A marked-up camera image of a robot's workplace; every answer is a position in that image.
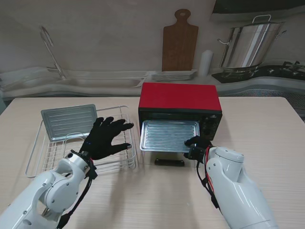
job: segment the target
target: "white robotic arm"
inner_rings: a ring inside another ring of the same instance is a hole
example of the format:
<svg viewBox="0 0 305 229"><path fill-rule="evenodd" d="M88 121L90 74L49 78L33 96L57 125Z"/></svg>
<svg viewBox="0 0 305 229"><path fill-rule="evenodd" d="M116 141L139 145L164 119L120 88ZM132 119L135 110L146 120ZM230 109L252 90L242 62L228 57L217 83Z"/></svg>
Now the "white robotic arm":
<svg viewBox="0 0 305 229"><path fill-rule="evenodd" d="M90 170L88 163L70 153L57 168L38 175L0 216L1 229L55 229L63 212L75 202L79 185ZM37 211L40 201L46 206Z"/></svg>
<svg viewBox="0 0 305 229"><path fill-rule="evenodd" d="M244 156L234 150L210 149L206 171L221 213L232 229L277 229L266 199L243 162Z"/></svg>

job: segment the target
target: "faucet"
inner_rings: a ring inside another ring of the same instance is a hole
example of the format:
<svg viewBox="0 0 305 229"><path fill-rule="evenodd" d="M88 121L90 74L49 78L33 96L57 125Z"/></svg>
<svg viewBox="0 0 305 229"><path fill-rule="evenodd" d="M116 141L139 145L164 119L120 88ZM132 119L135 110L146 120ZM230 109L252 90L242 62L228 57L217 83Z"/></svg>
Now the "faucet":
<svg viewBox="0 0 305 229"><path fill-rule="evenodd" d="M55 67L47 67L49 72L54 72L54 73L58 73L60 78L62 80L66 80L66 75L63 72L62 68L60 67L60 65L57 63L54 54L52 53L50 47L53 47L53 41L48 33L48 31L46 30L46 28L44 28L43 26L41 26L41 30L40 30L40 36L42 38L42 41L44 43L44 45L47 47L48 52L50 53L53 61L54 61L54 66Z"/></svg>

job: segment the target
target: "black glove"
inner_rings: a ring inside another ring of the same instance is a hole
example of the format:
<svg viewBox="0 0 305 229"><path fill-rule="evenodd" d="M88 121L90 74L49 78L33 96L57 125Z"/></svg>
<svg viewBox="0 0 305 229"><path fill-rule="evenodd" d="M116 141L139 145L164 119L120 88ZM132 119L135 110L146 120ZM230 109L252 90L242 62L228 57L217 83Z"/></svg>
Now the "black glove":
<svg viewBox="0 0 305 229"><path fill-rule="evenodd" d="M128 143L119 145L111 145L114 137L120 134L121 131L131 129L133 123L125 123L125 119L114 121L113 117L97 118L93 124L90 134L85 139L81 146L81 151L89 153L92 160L99 160L111 154L116 154L122 150L129 149L132 146Z"/></svg>
<svg viewBox="0 0 305 229"><path fill-rule="evenodd" d="M196 147L202 148L203 151L208 147L211 146L212 143L211 141L205 139L204 137L199 137L199 136L195 136L192 137L191 139L187 140L184 143L186 146L191 146L192 144L197 144ZM189 154L188 153L184 153L183 156L187 159L189 158Z"/></svg>

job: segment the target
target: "wooden cutting board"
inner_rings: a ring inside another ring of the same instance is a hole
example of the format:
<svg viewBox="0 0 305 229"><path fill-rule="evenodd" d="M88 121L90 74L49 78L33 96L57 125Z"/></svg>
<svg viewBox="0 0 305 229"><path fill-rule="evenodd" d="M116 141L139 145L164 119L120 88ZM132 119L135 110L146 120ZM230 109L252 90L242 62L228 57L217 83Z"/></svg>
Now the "wooden cutting board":
<svg viewBox="0 0 305 229"><path fill-rule="evenodd" d="M193 66L198 26L190 25L187 19L191 12L177 10L174 25L163 29L162 71L190 71Z"/></svg>

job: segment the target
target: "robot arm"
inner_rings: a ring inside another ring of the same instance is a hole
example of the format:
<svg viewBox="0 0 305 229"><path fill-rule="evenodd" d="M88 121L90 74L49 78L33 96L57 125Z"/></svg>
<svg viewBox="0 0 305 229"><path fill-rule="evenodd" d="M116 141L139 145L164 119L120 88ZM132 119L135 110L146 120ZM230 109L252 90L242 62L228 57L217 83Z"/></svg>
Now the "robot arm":
<svg viewBox="0 0 305 229"><path fill-rule="evenodd" d="M80 156L68 154L56 169L38 175L12 202L0 217L0 228L57 228L62 213L75 202L89 169ZM37 210L38 201L46 206L42 214Z"/></svg>
<svg viewBox="0 0 305 229"><path fill-rule="evenodd" d="M97 118L80 152L72 151L59 161L54 170L38 175L2 213L0 228L63 228L89 190L91 181L97 176L92 160L99 160L132 147L128 143L112 145L114 137L133 127L133 123L125 124L124 119L113 120L113 117L107 117L105 120L102 117ZM89 178L85 190L73 209L62 216L76 201L79 185L86 177ZM39 201L46 207L42 214L39 214L37 209Z"/></svg>
<svg viewBox="0 0 305 229"><path fill-rule="evenodd" d="M232 229L278 228L271 209L256 183L244 168L244 156L225 147L212 147L197 137L191 141L189 159L204 163L208 191Z"/></svg>

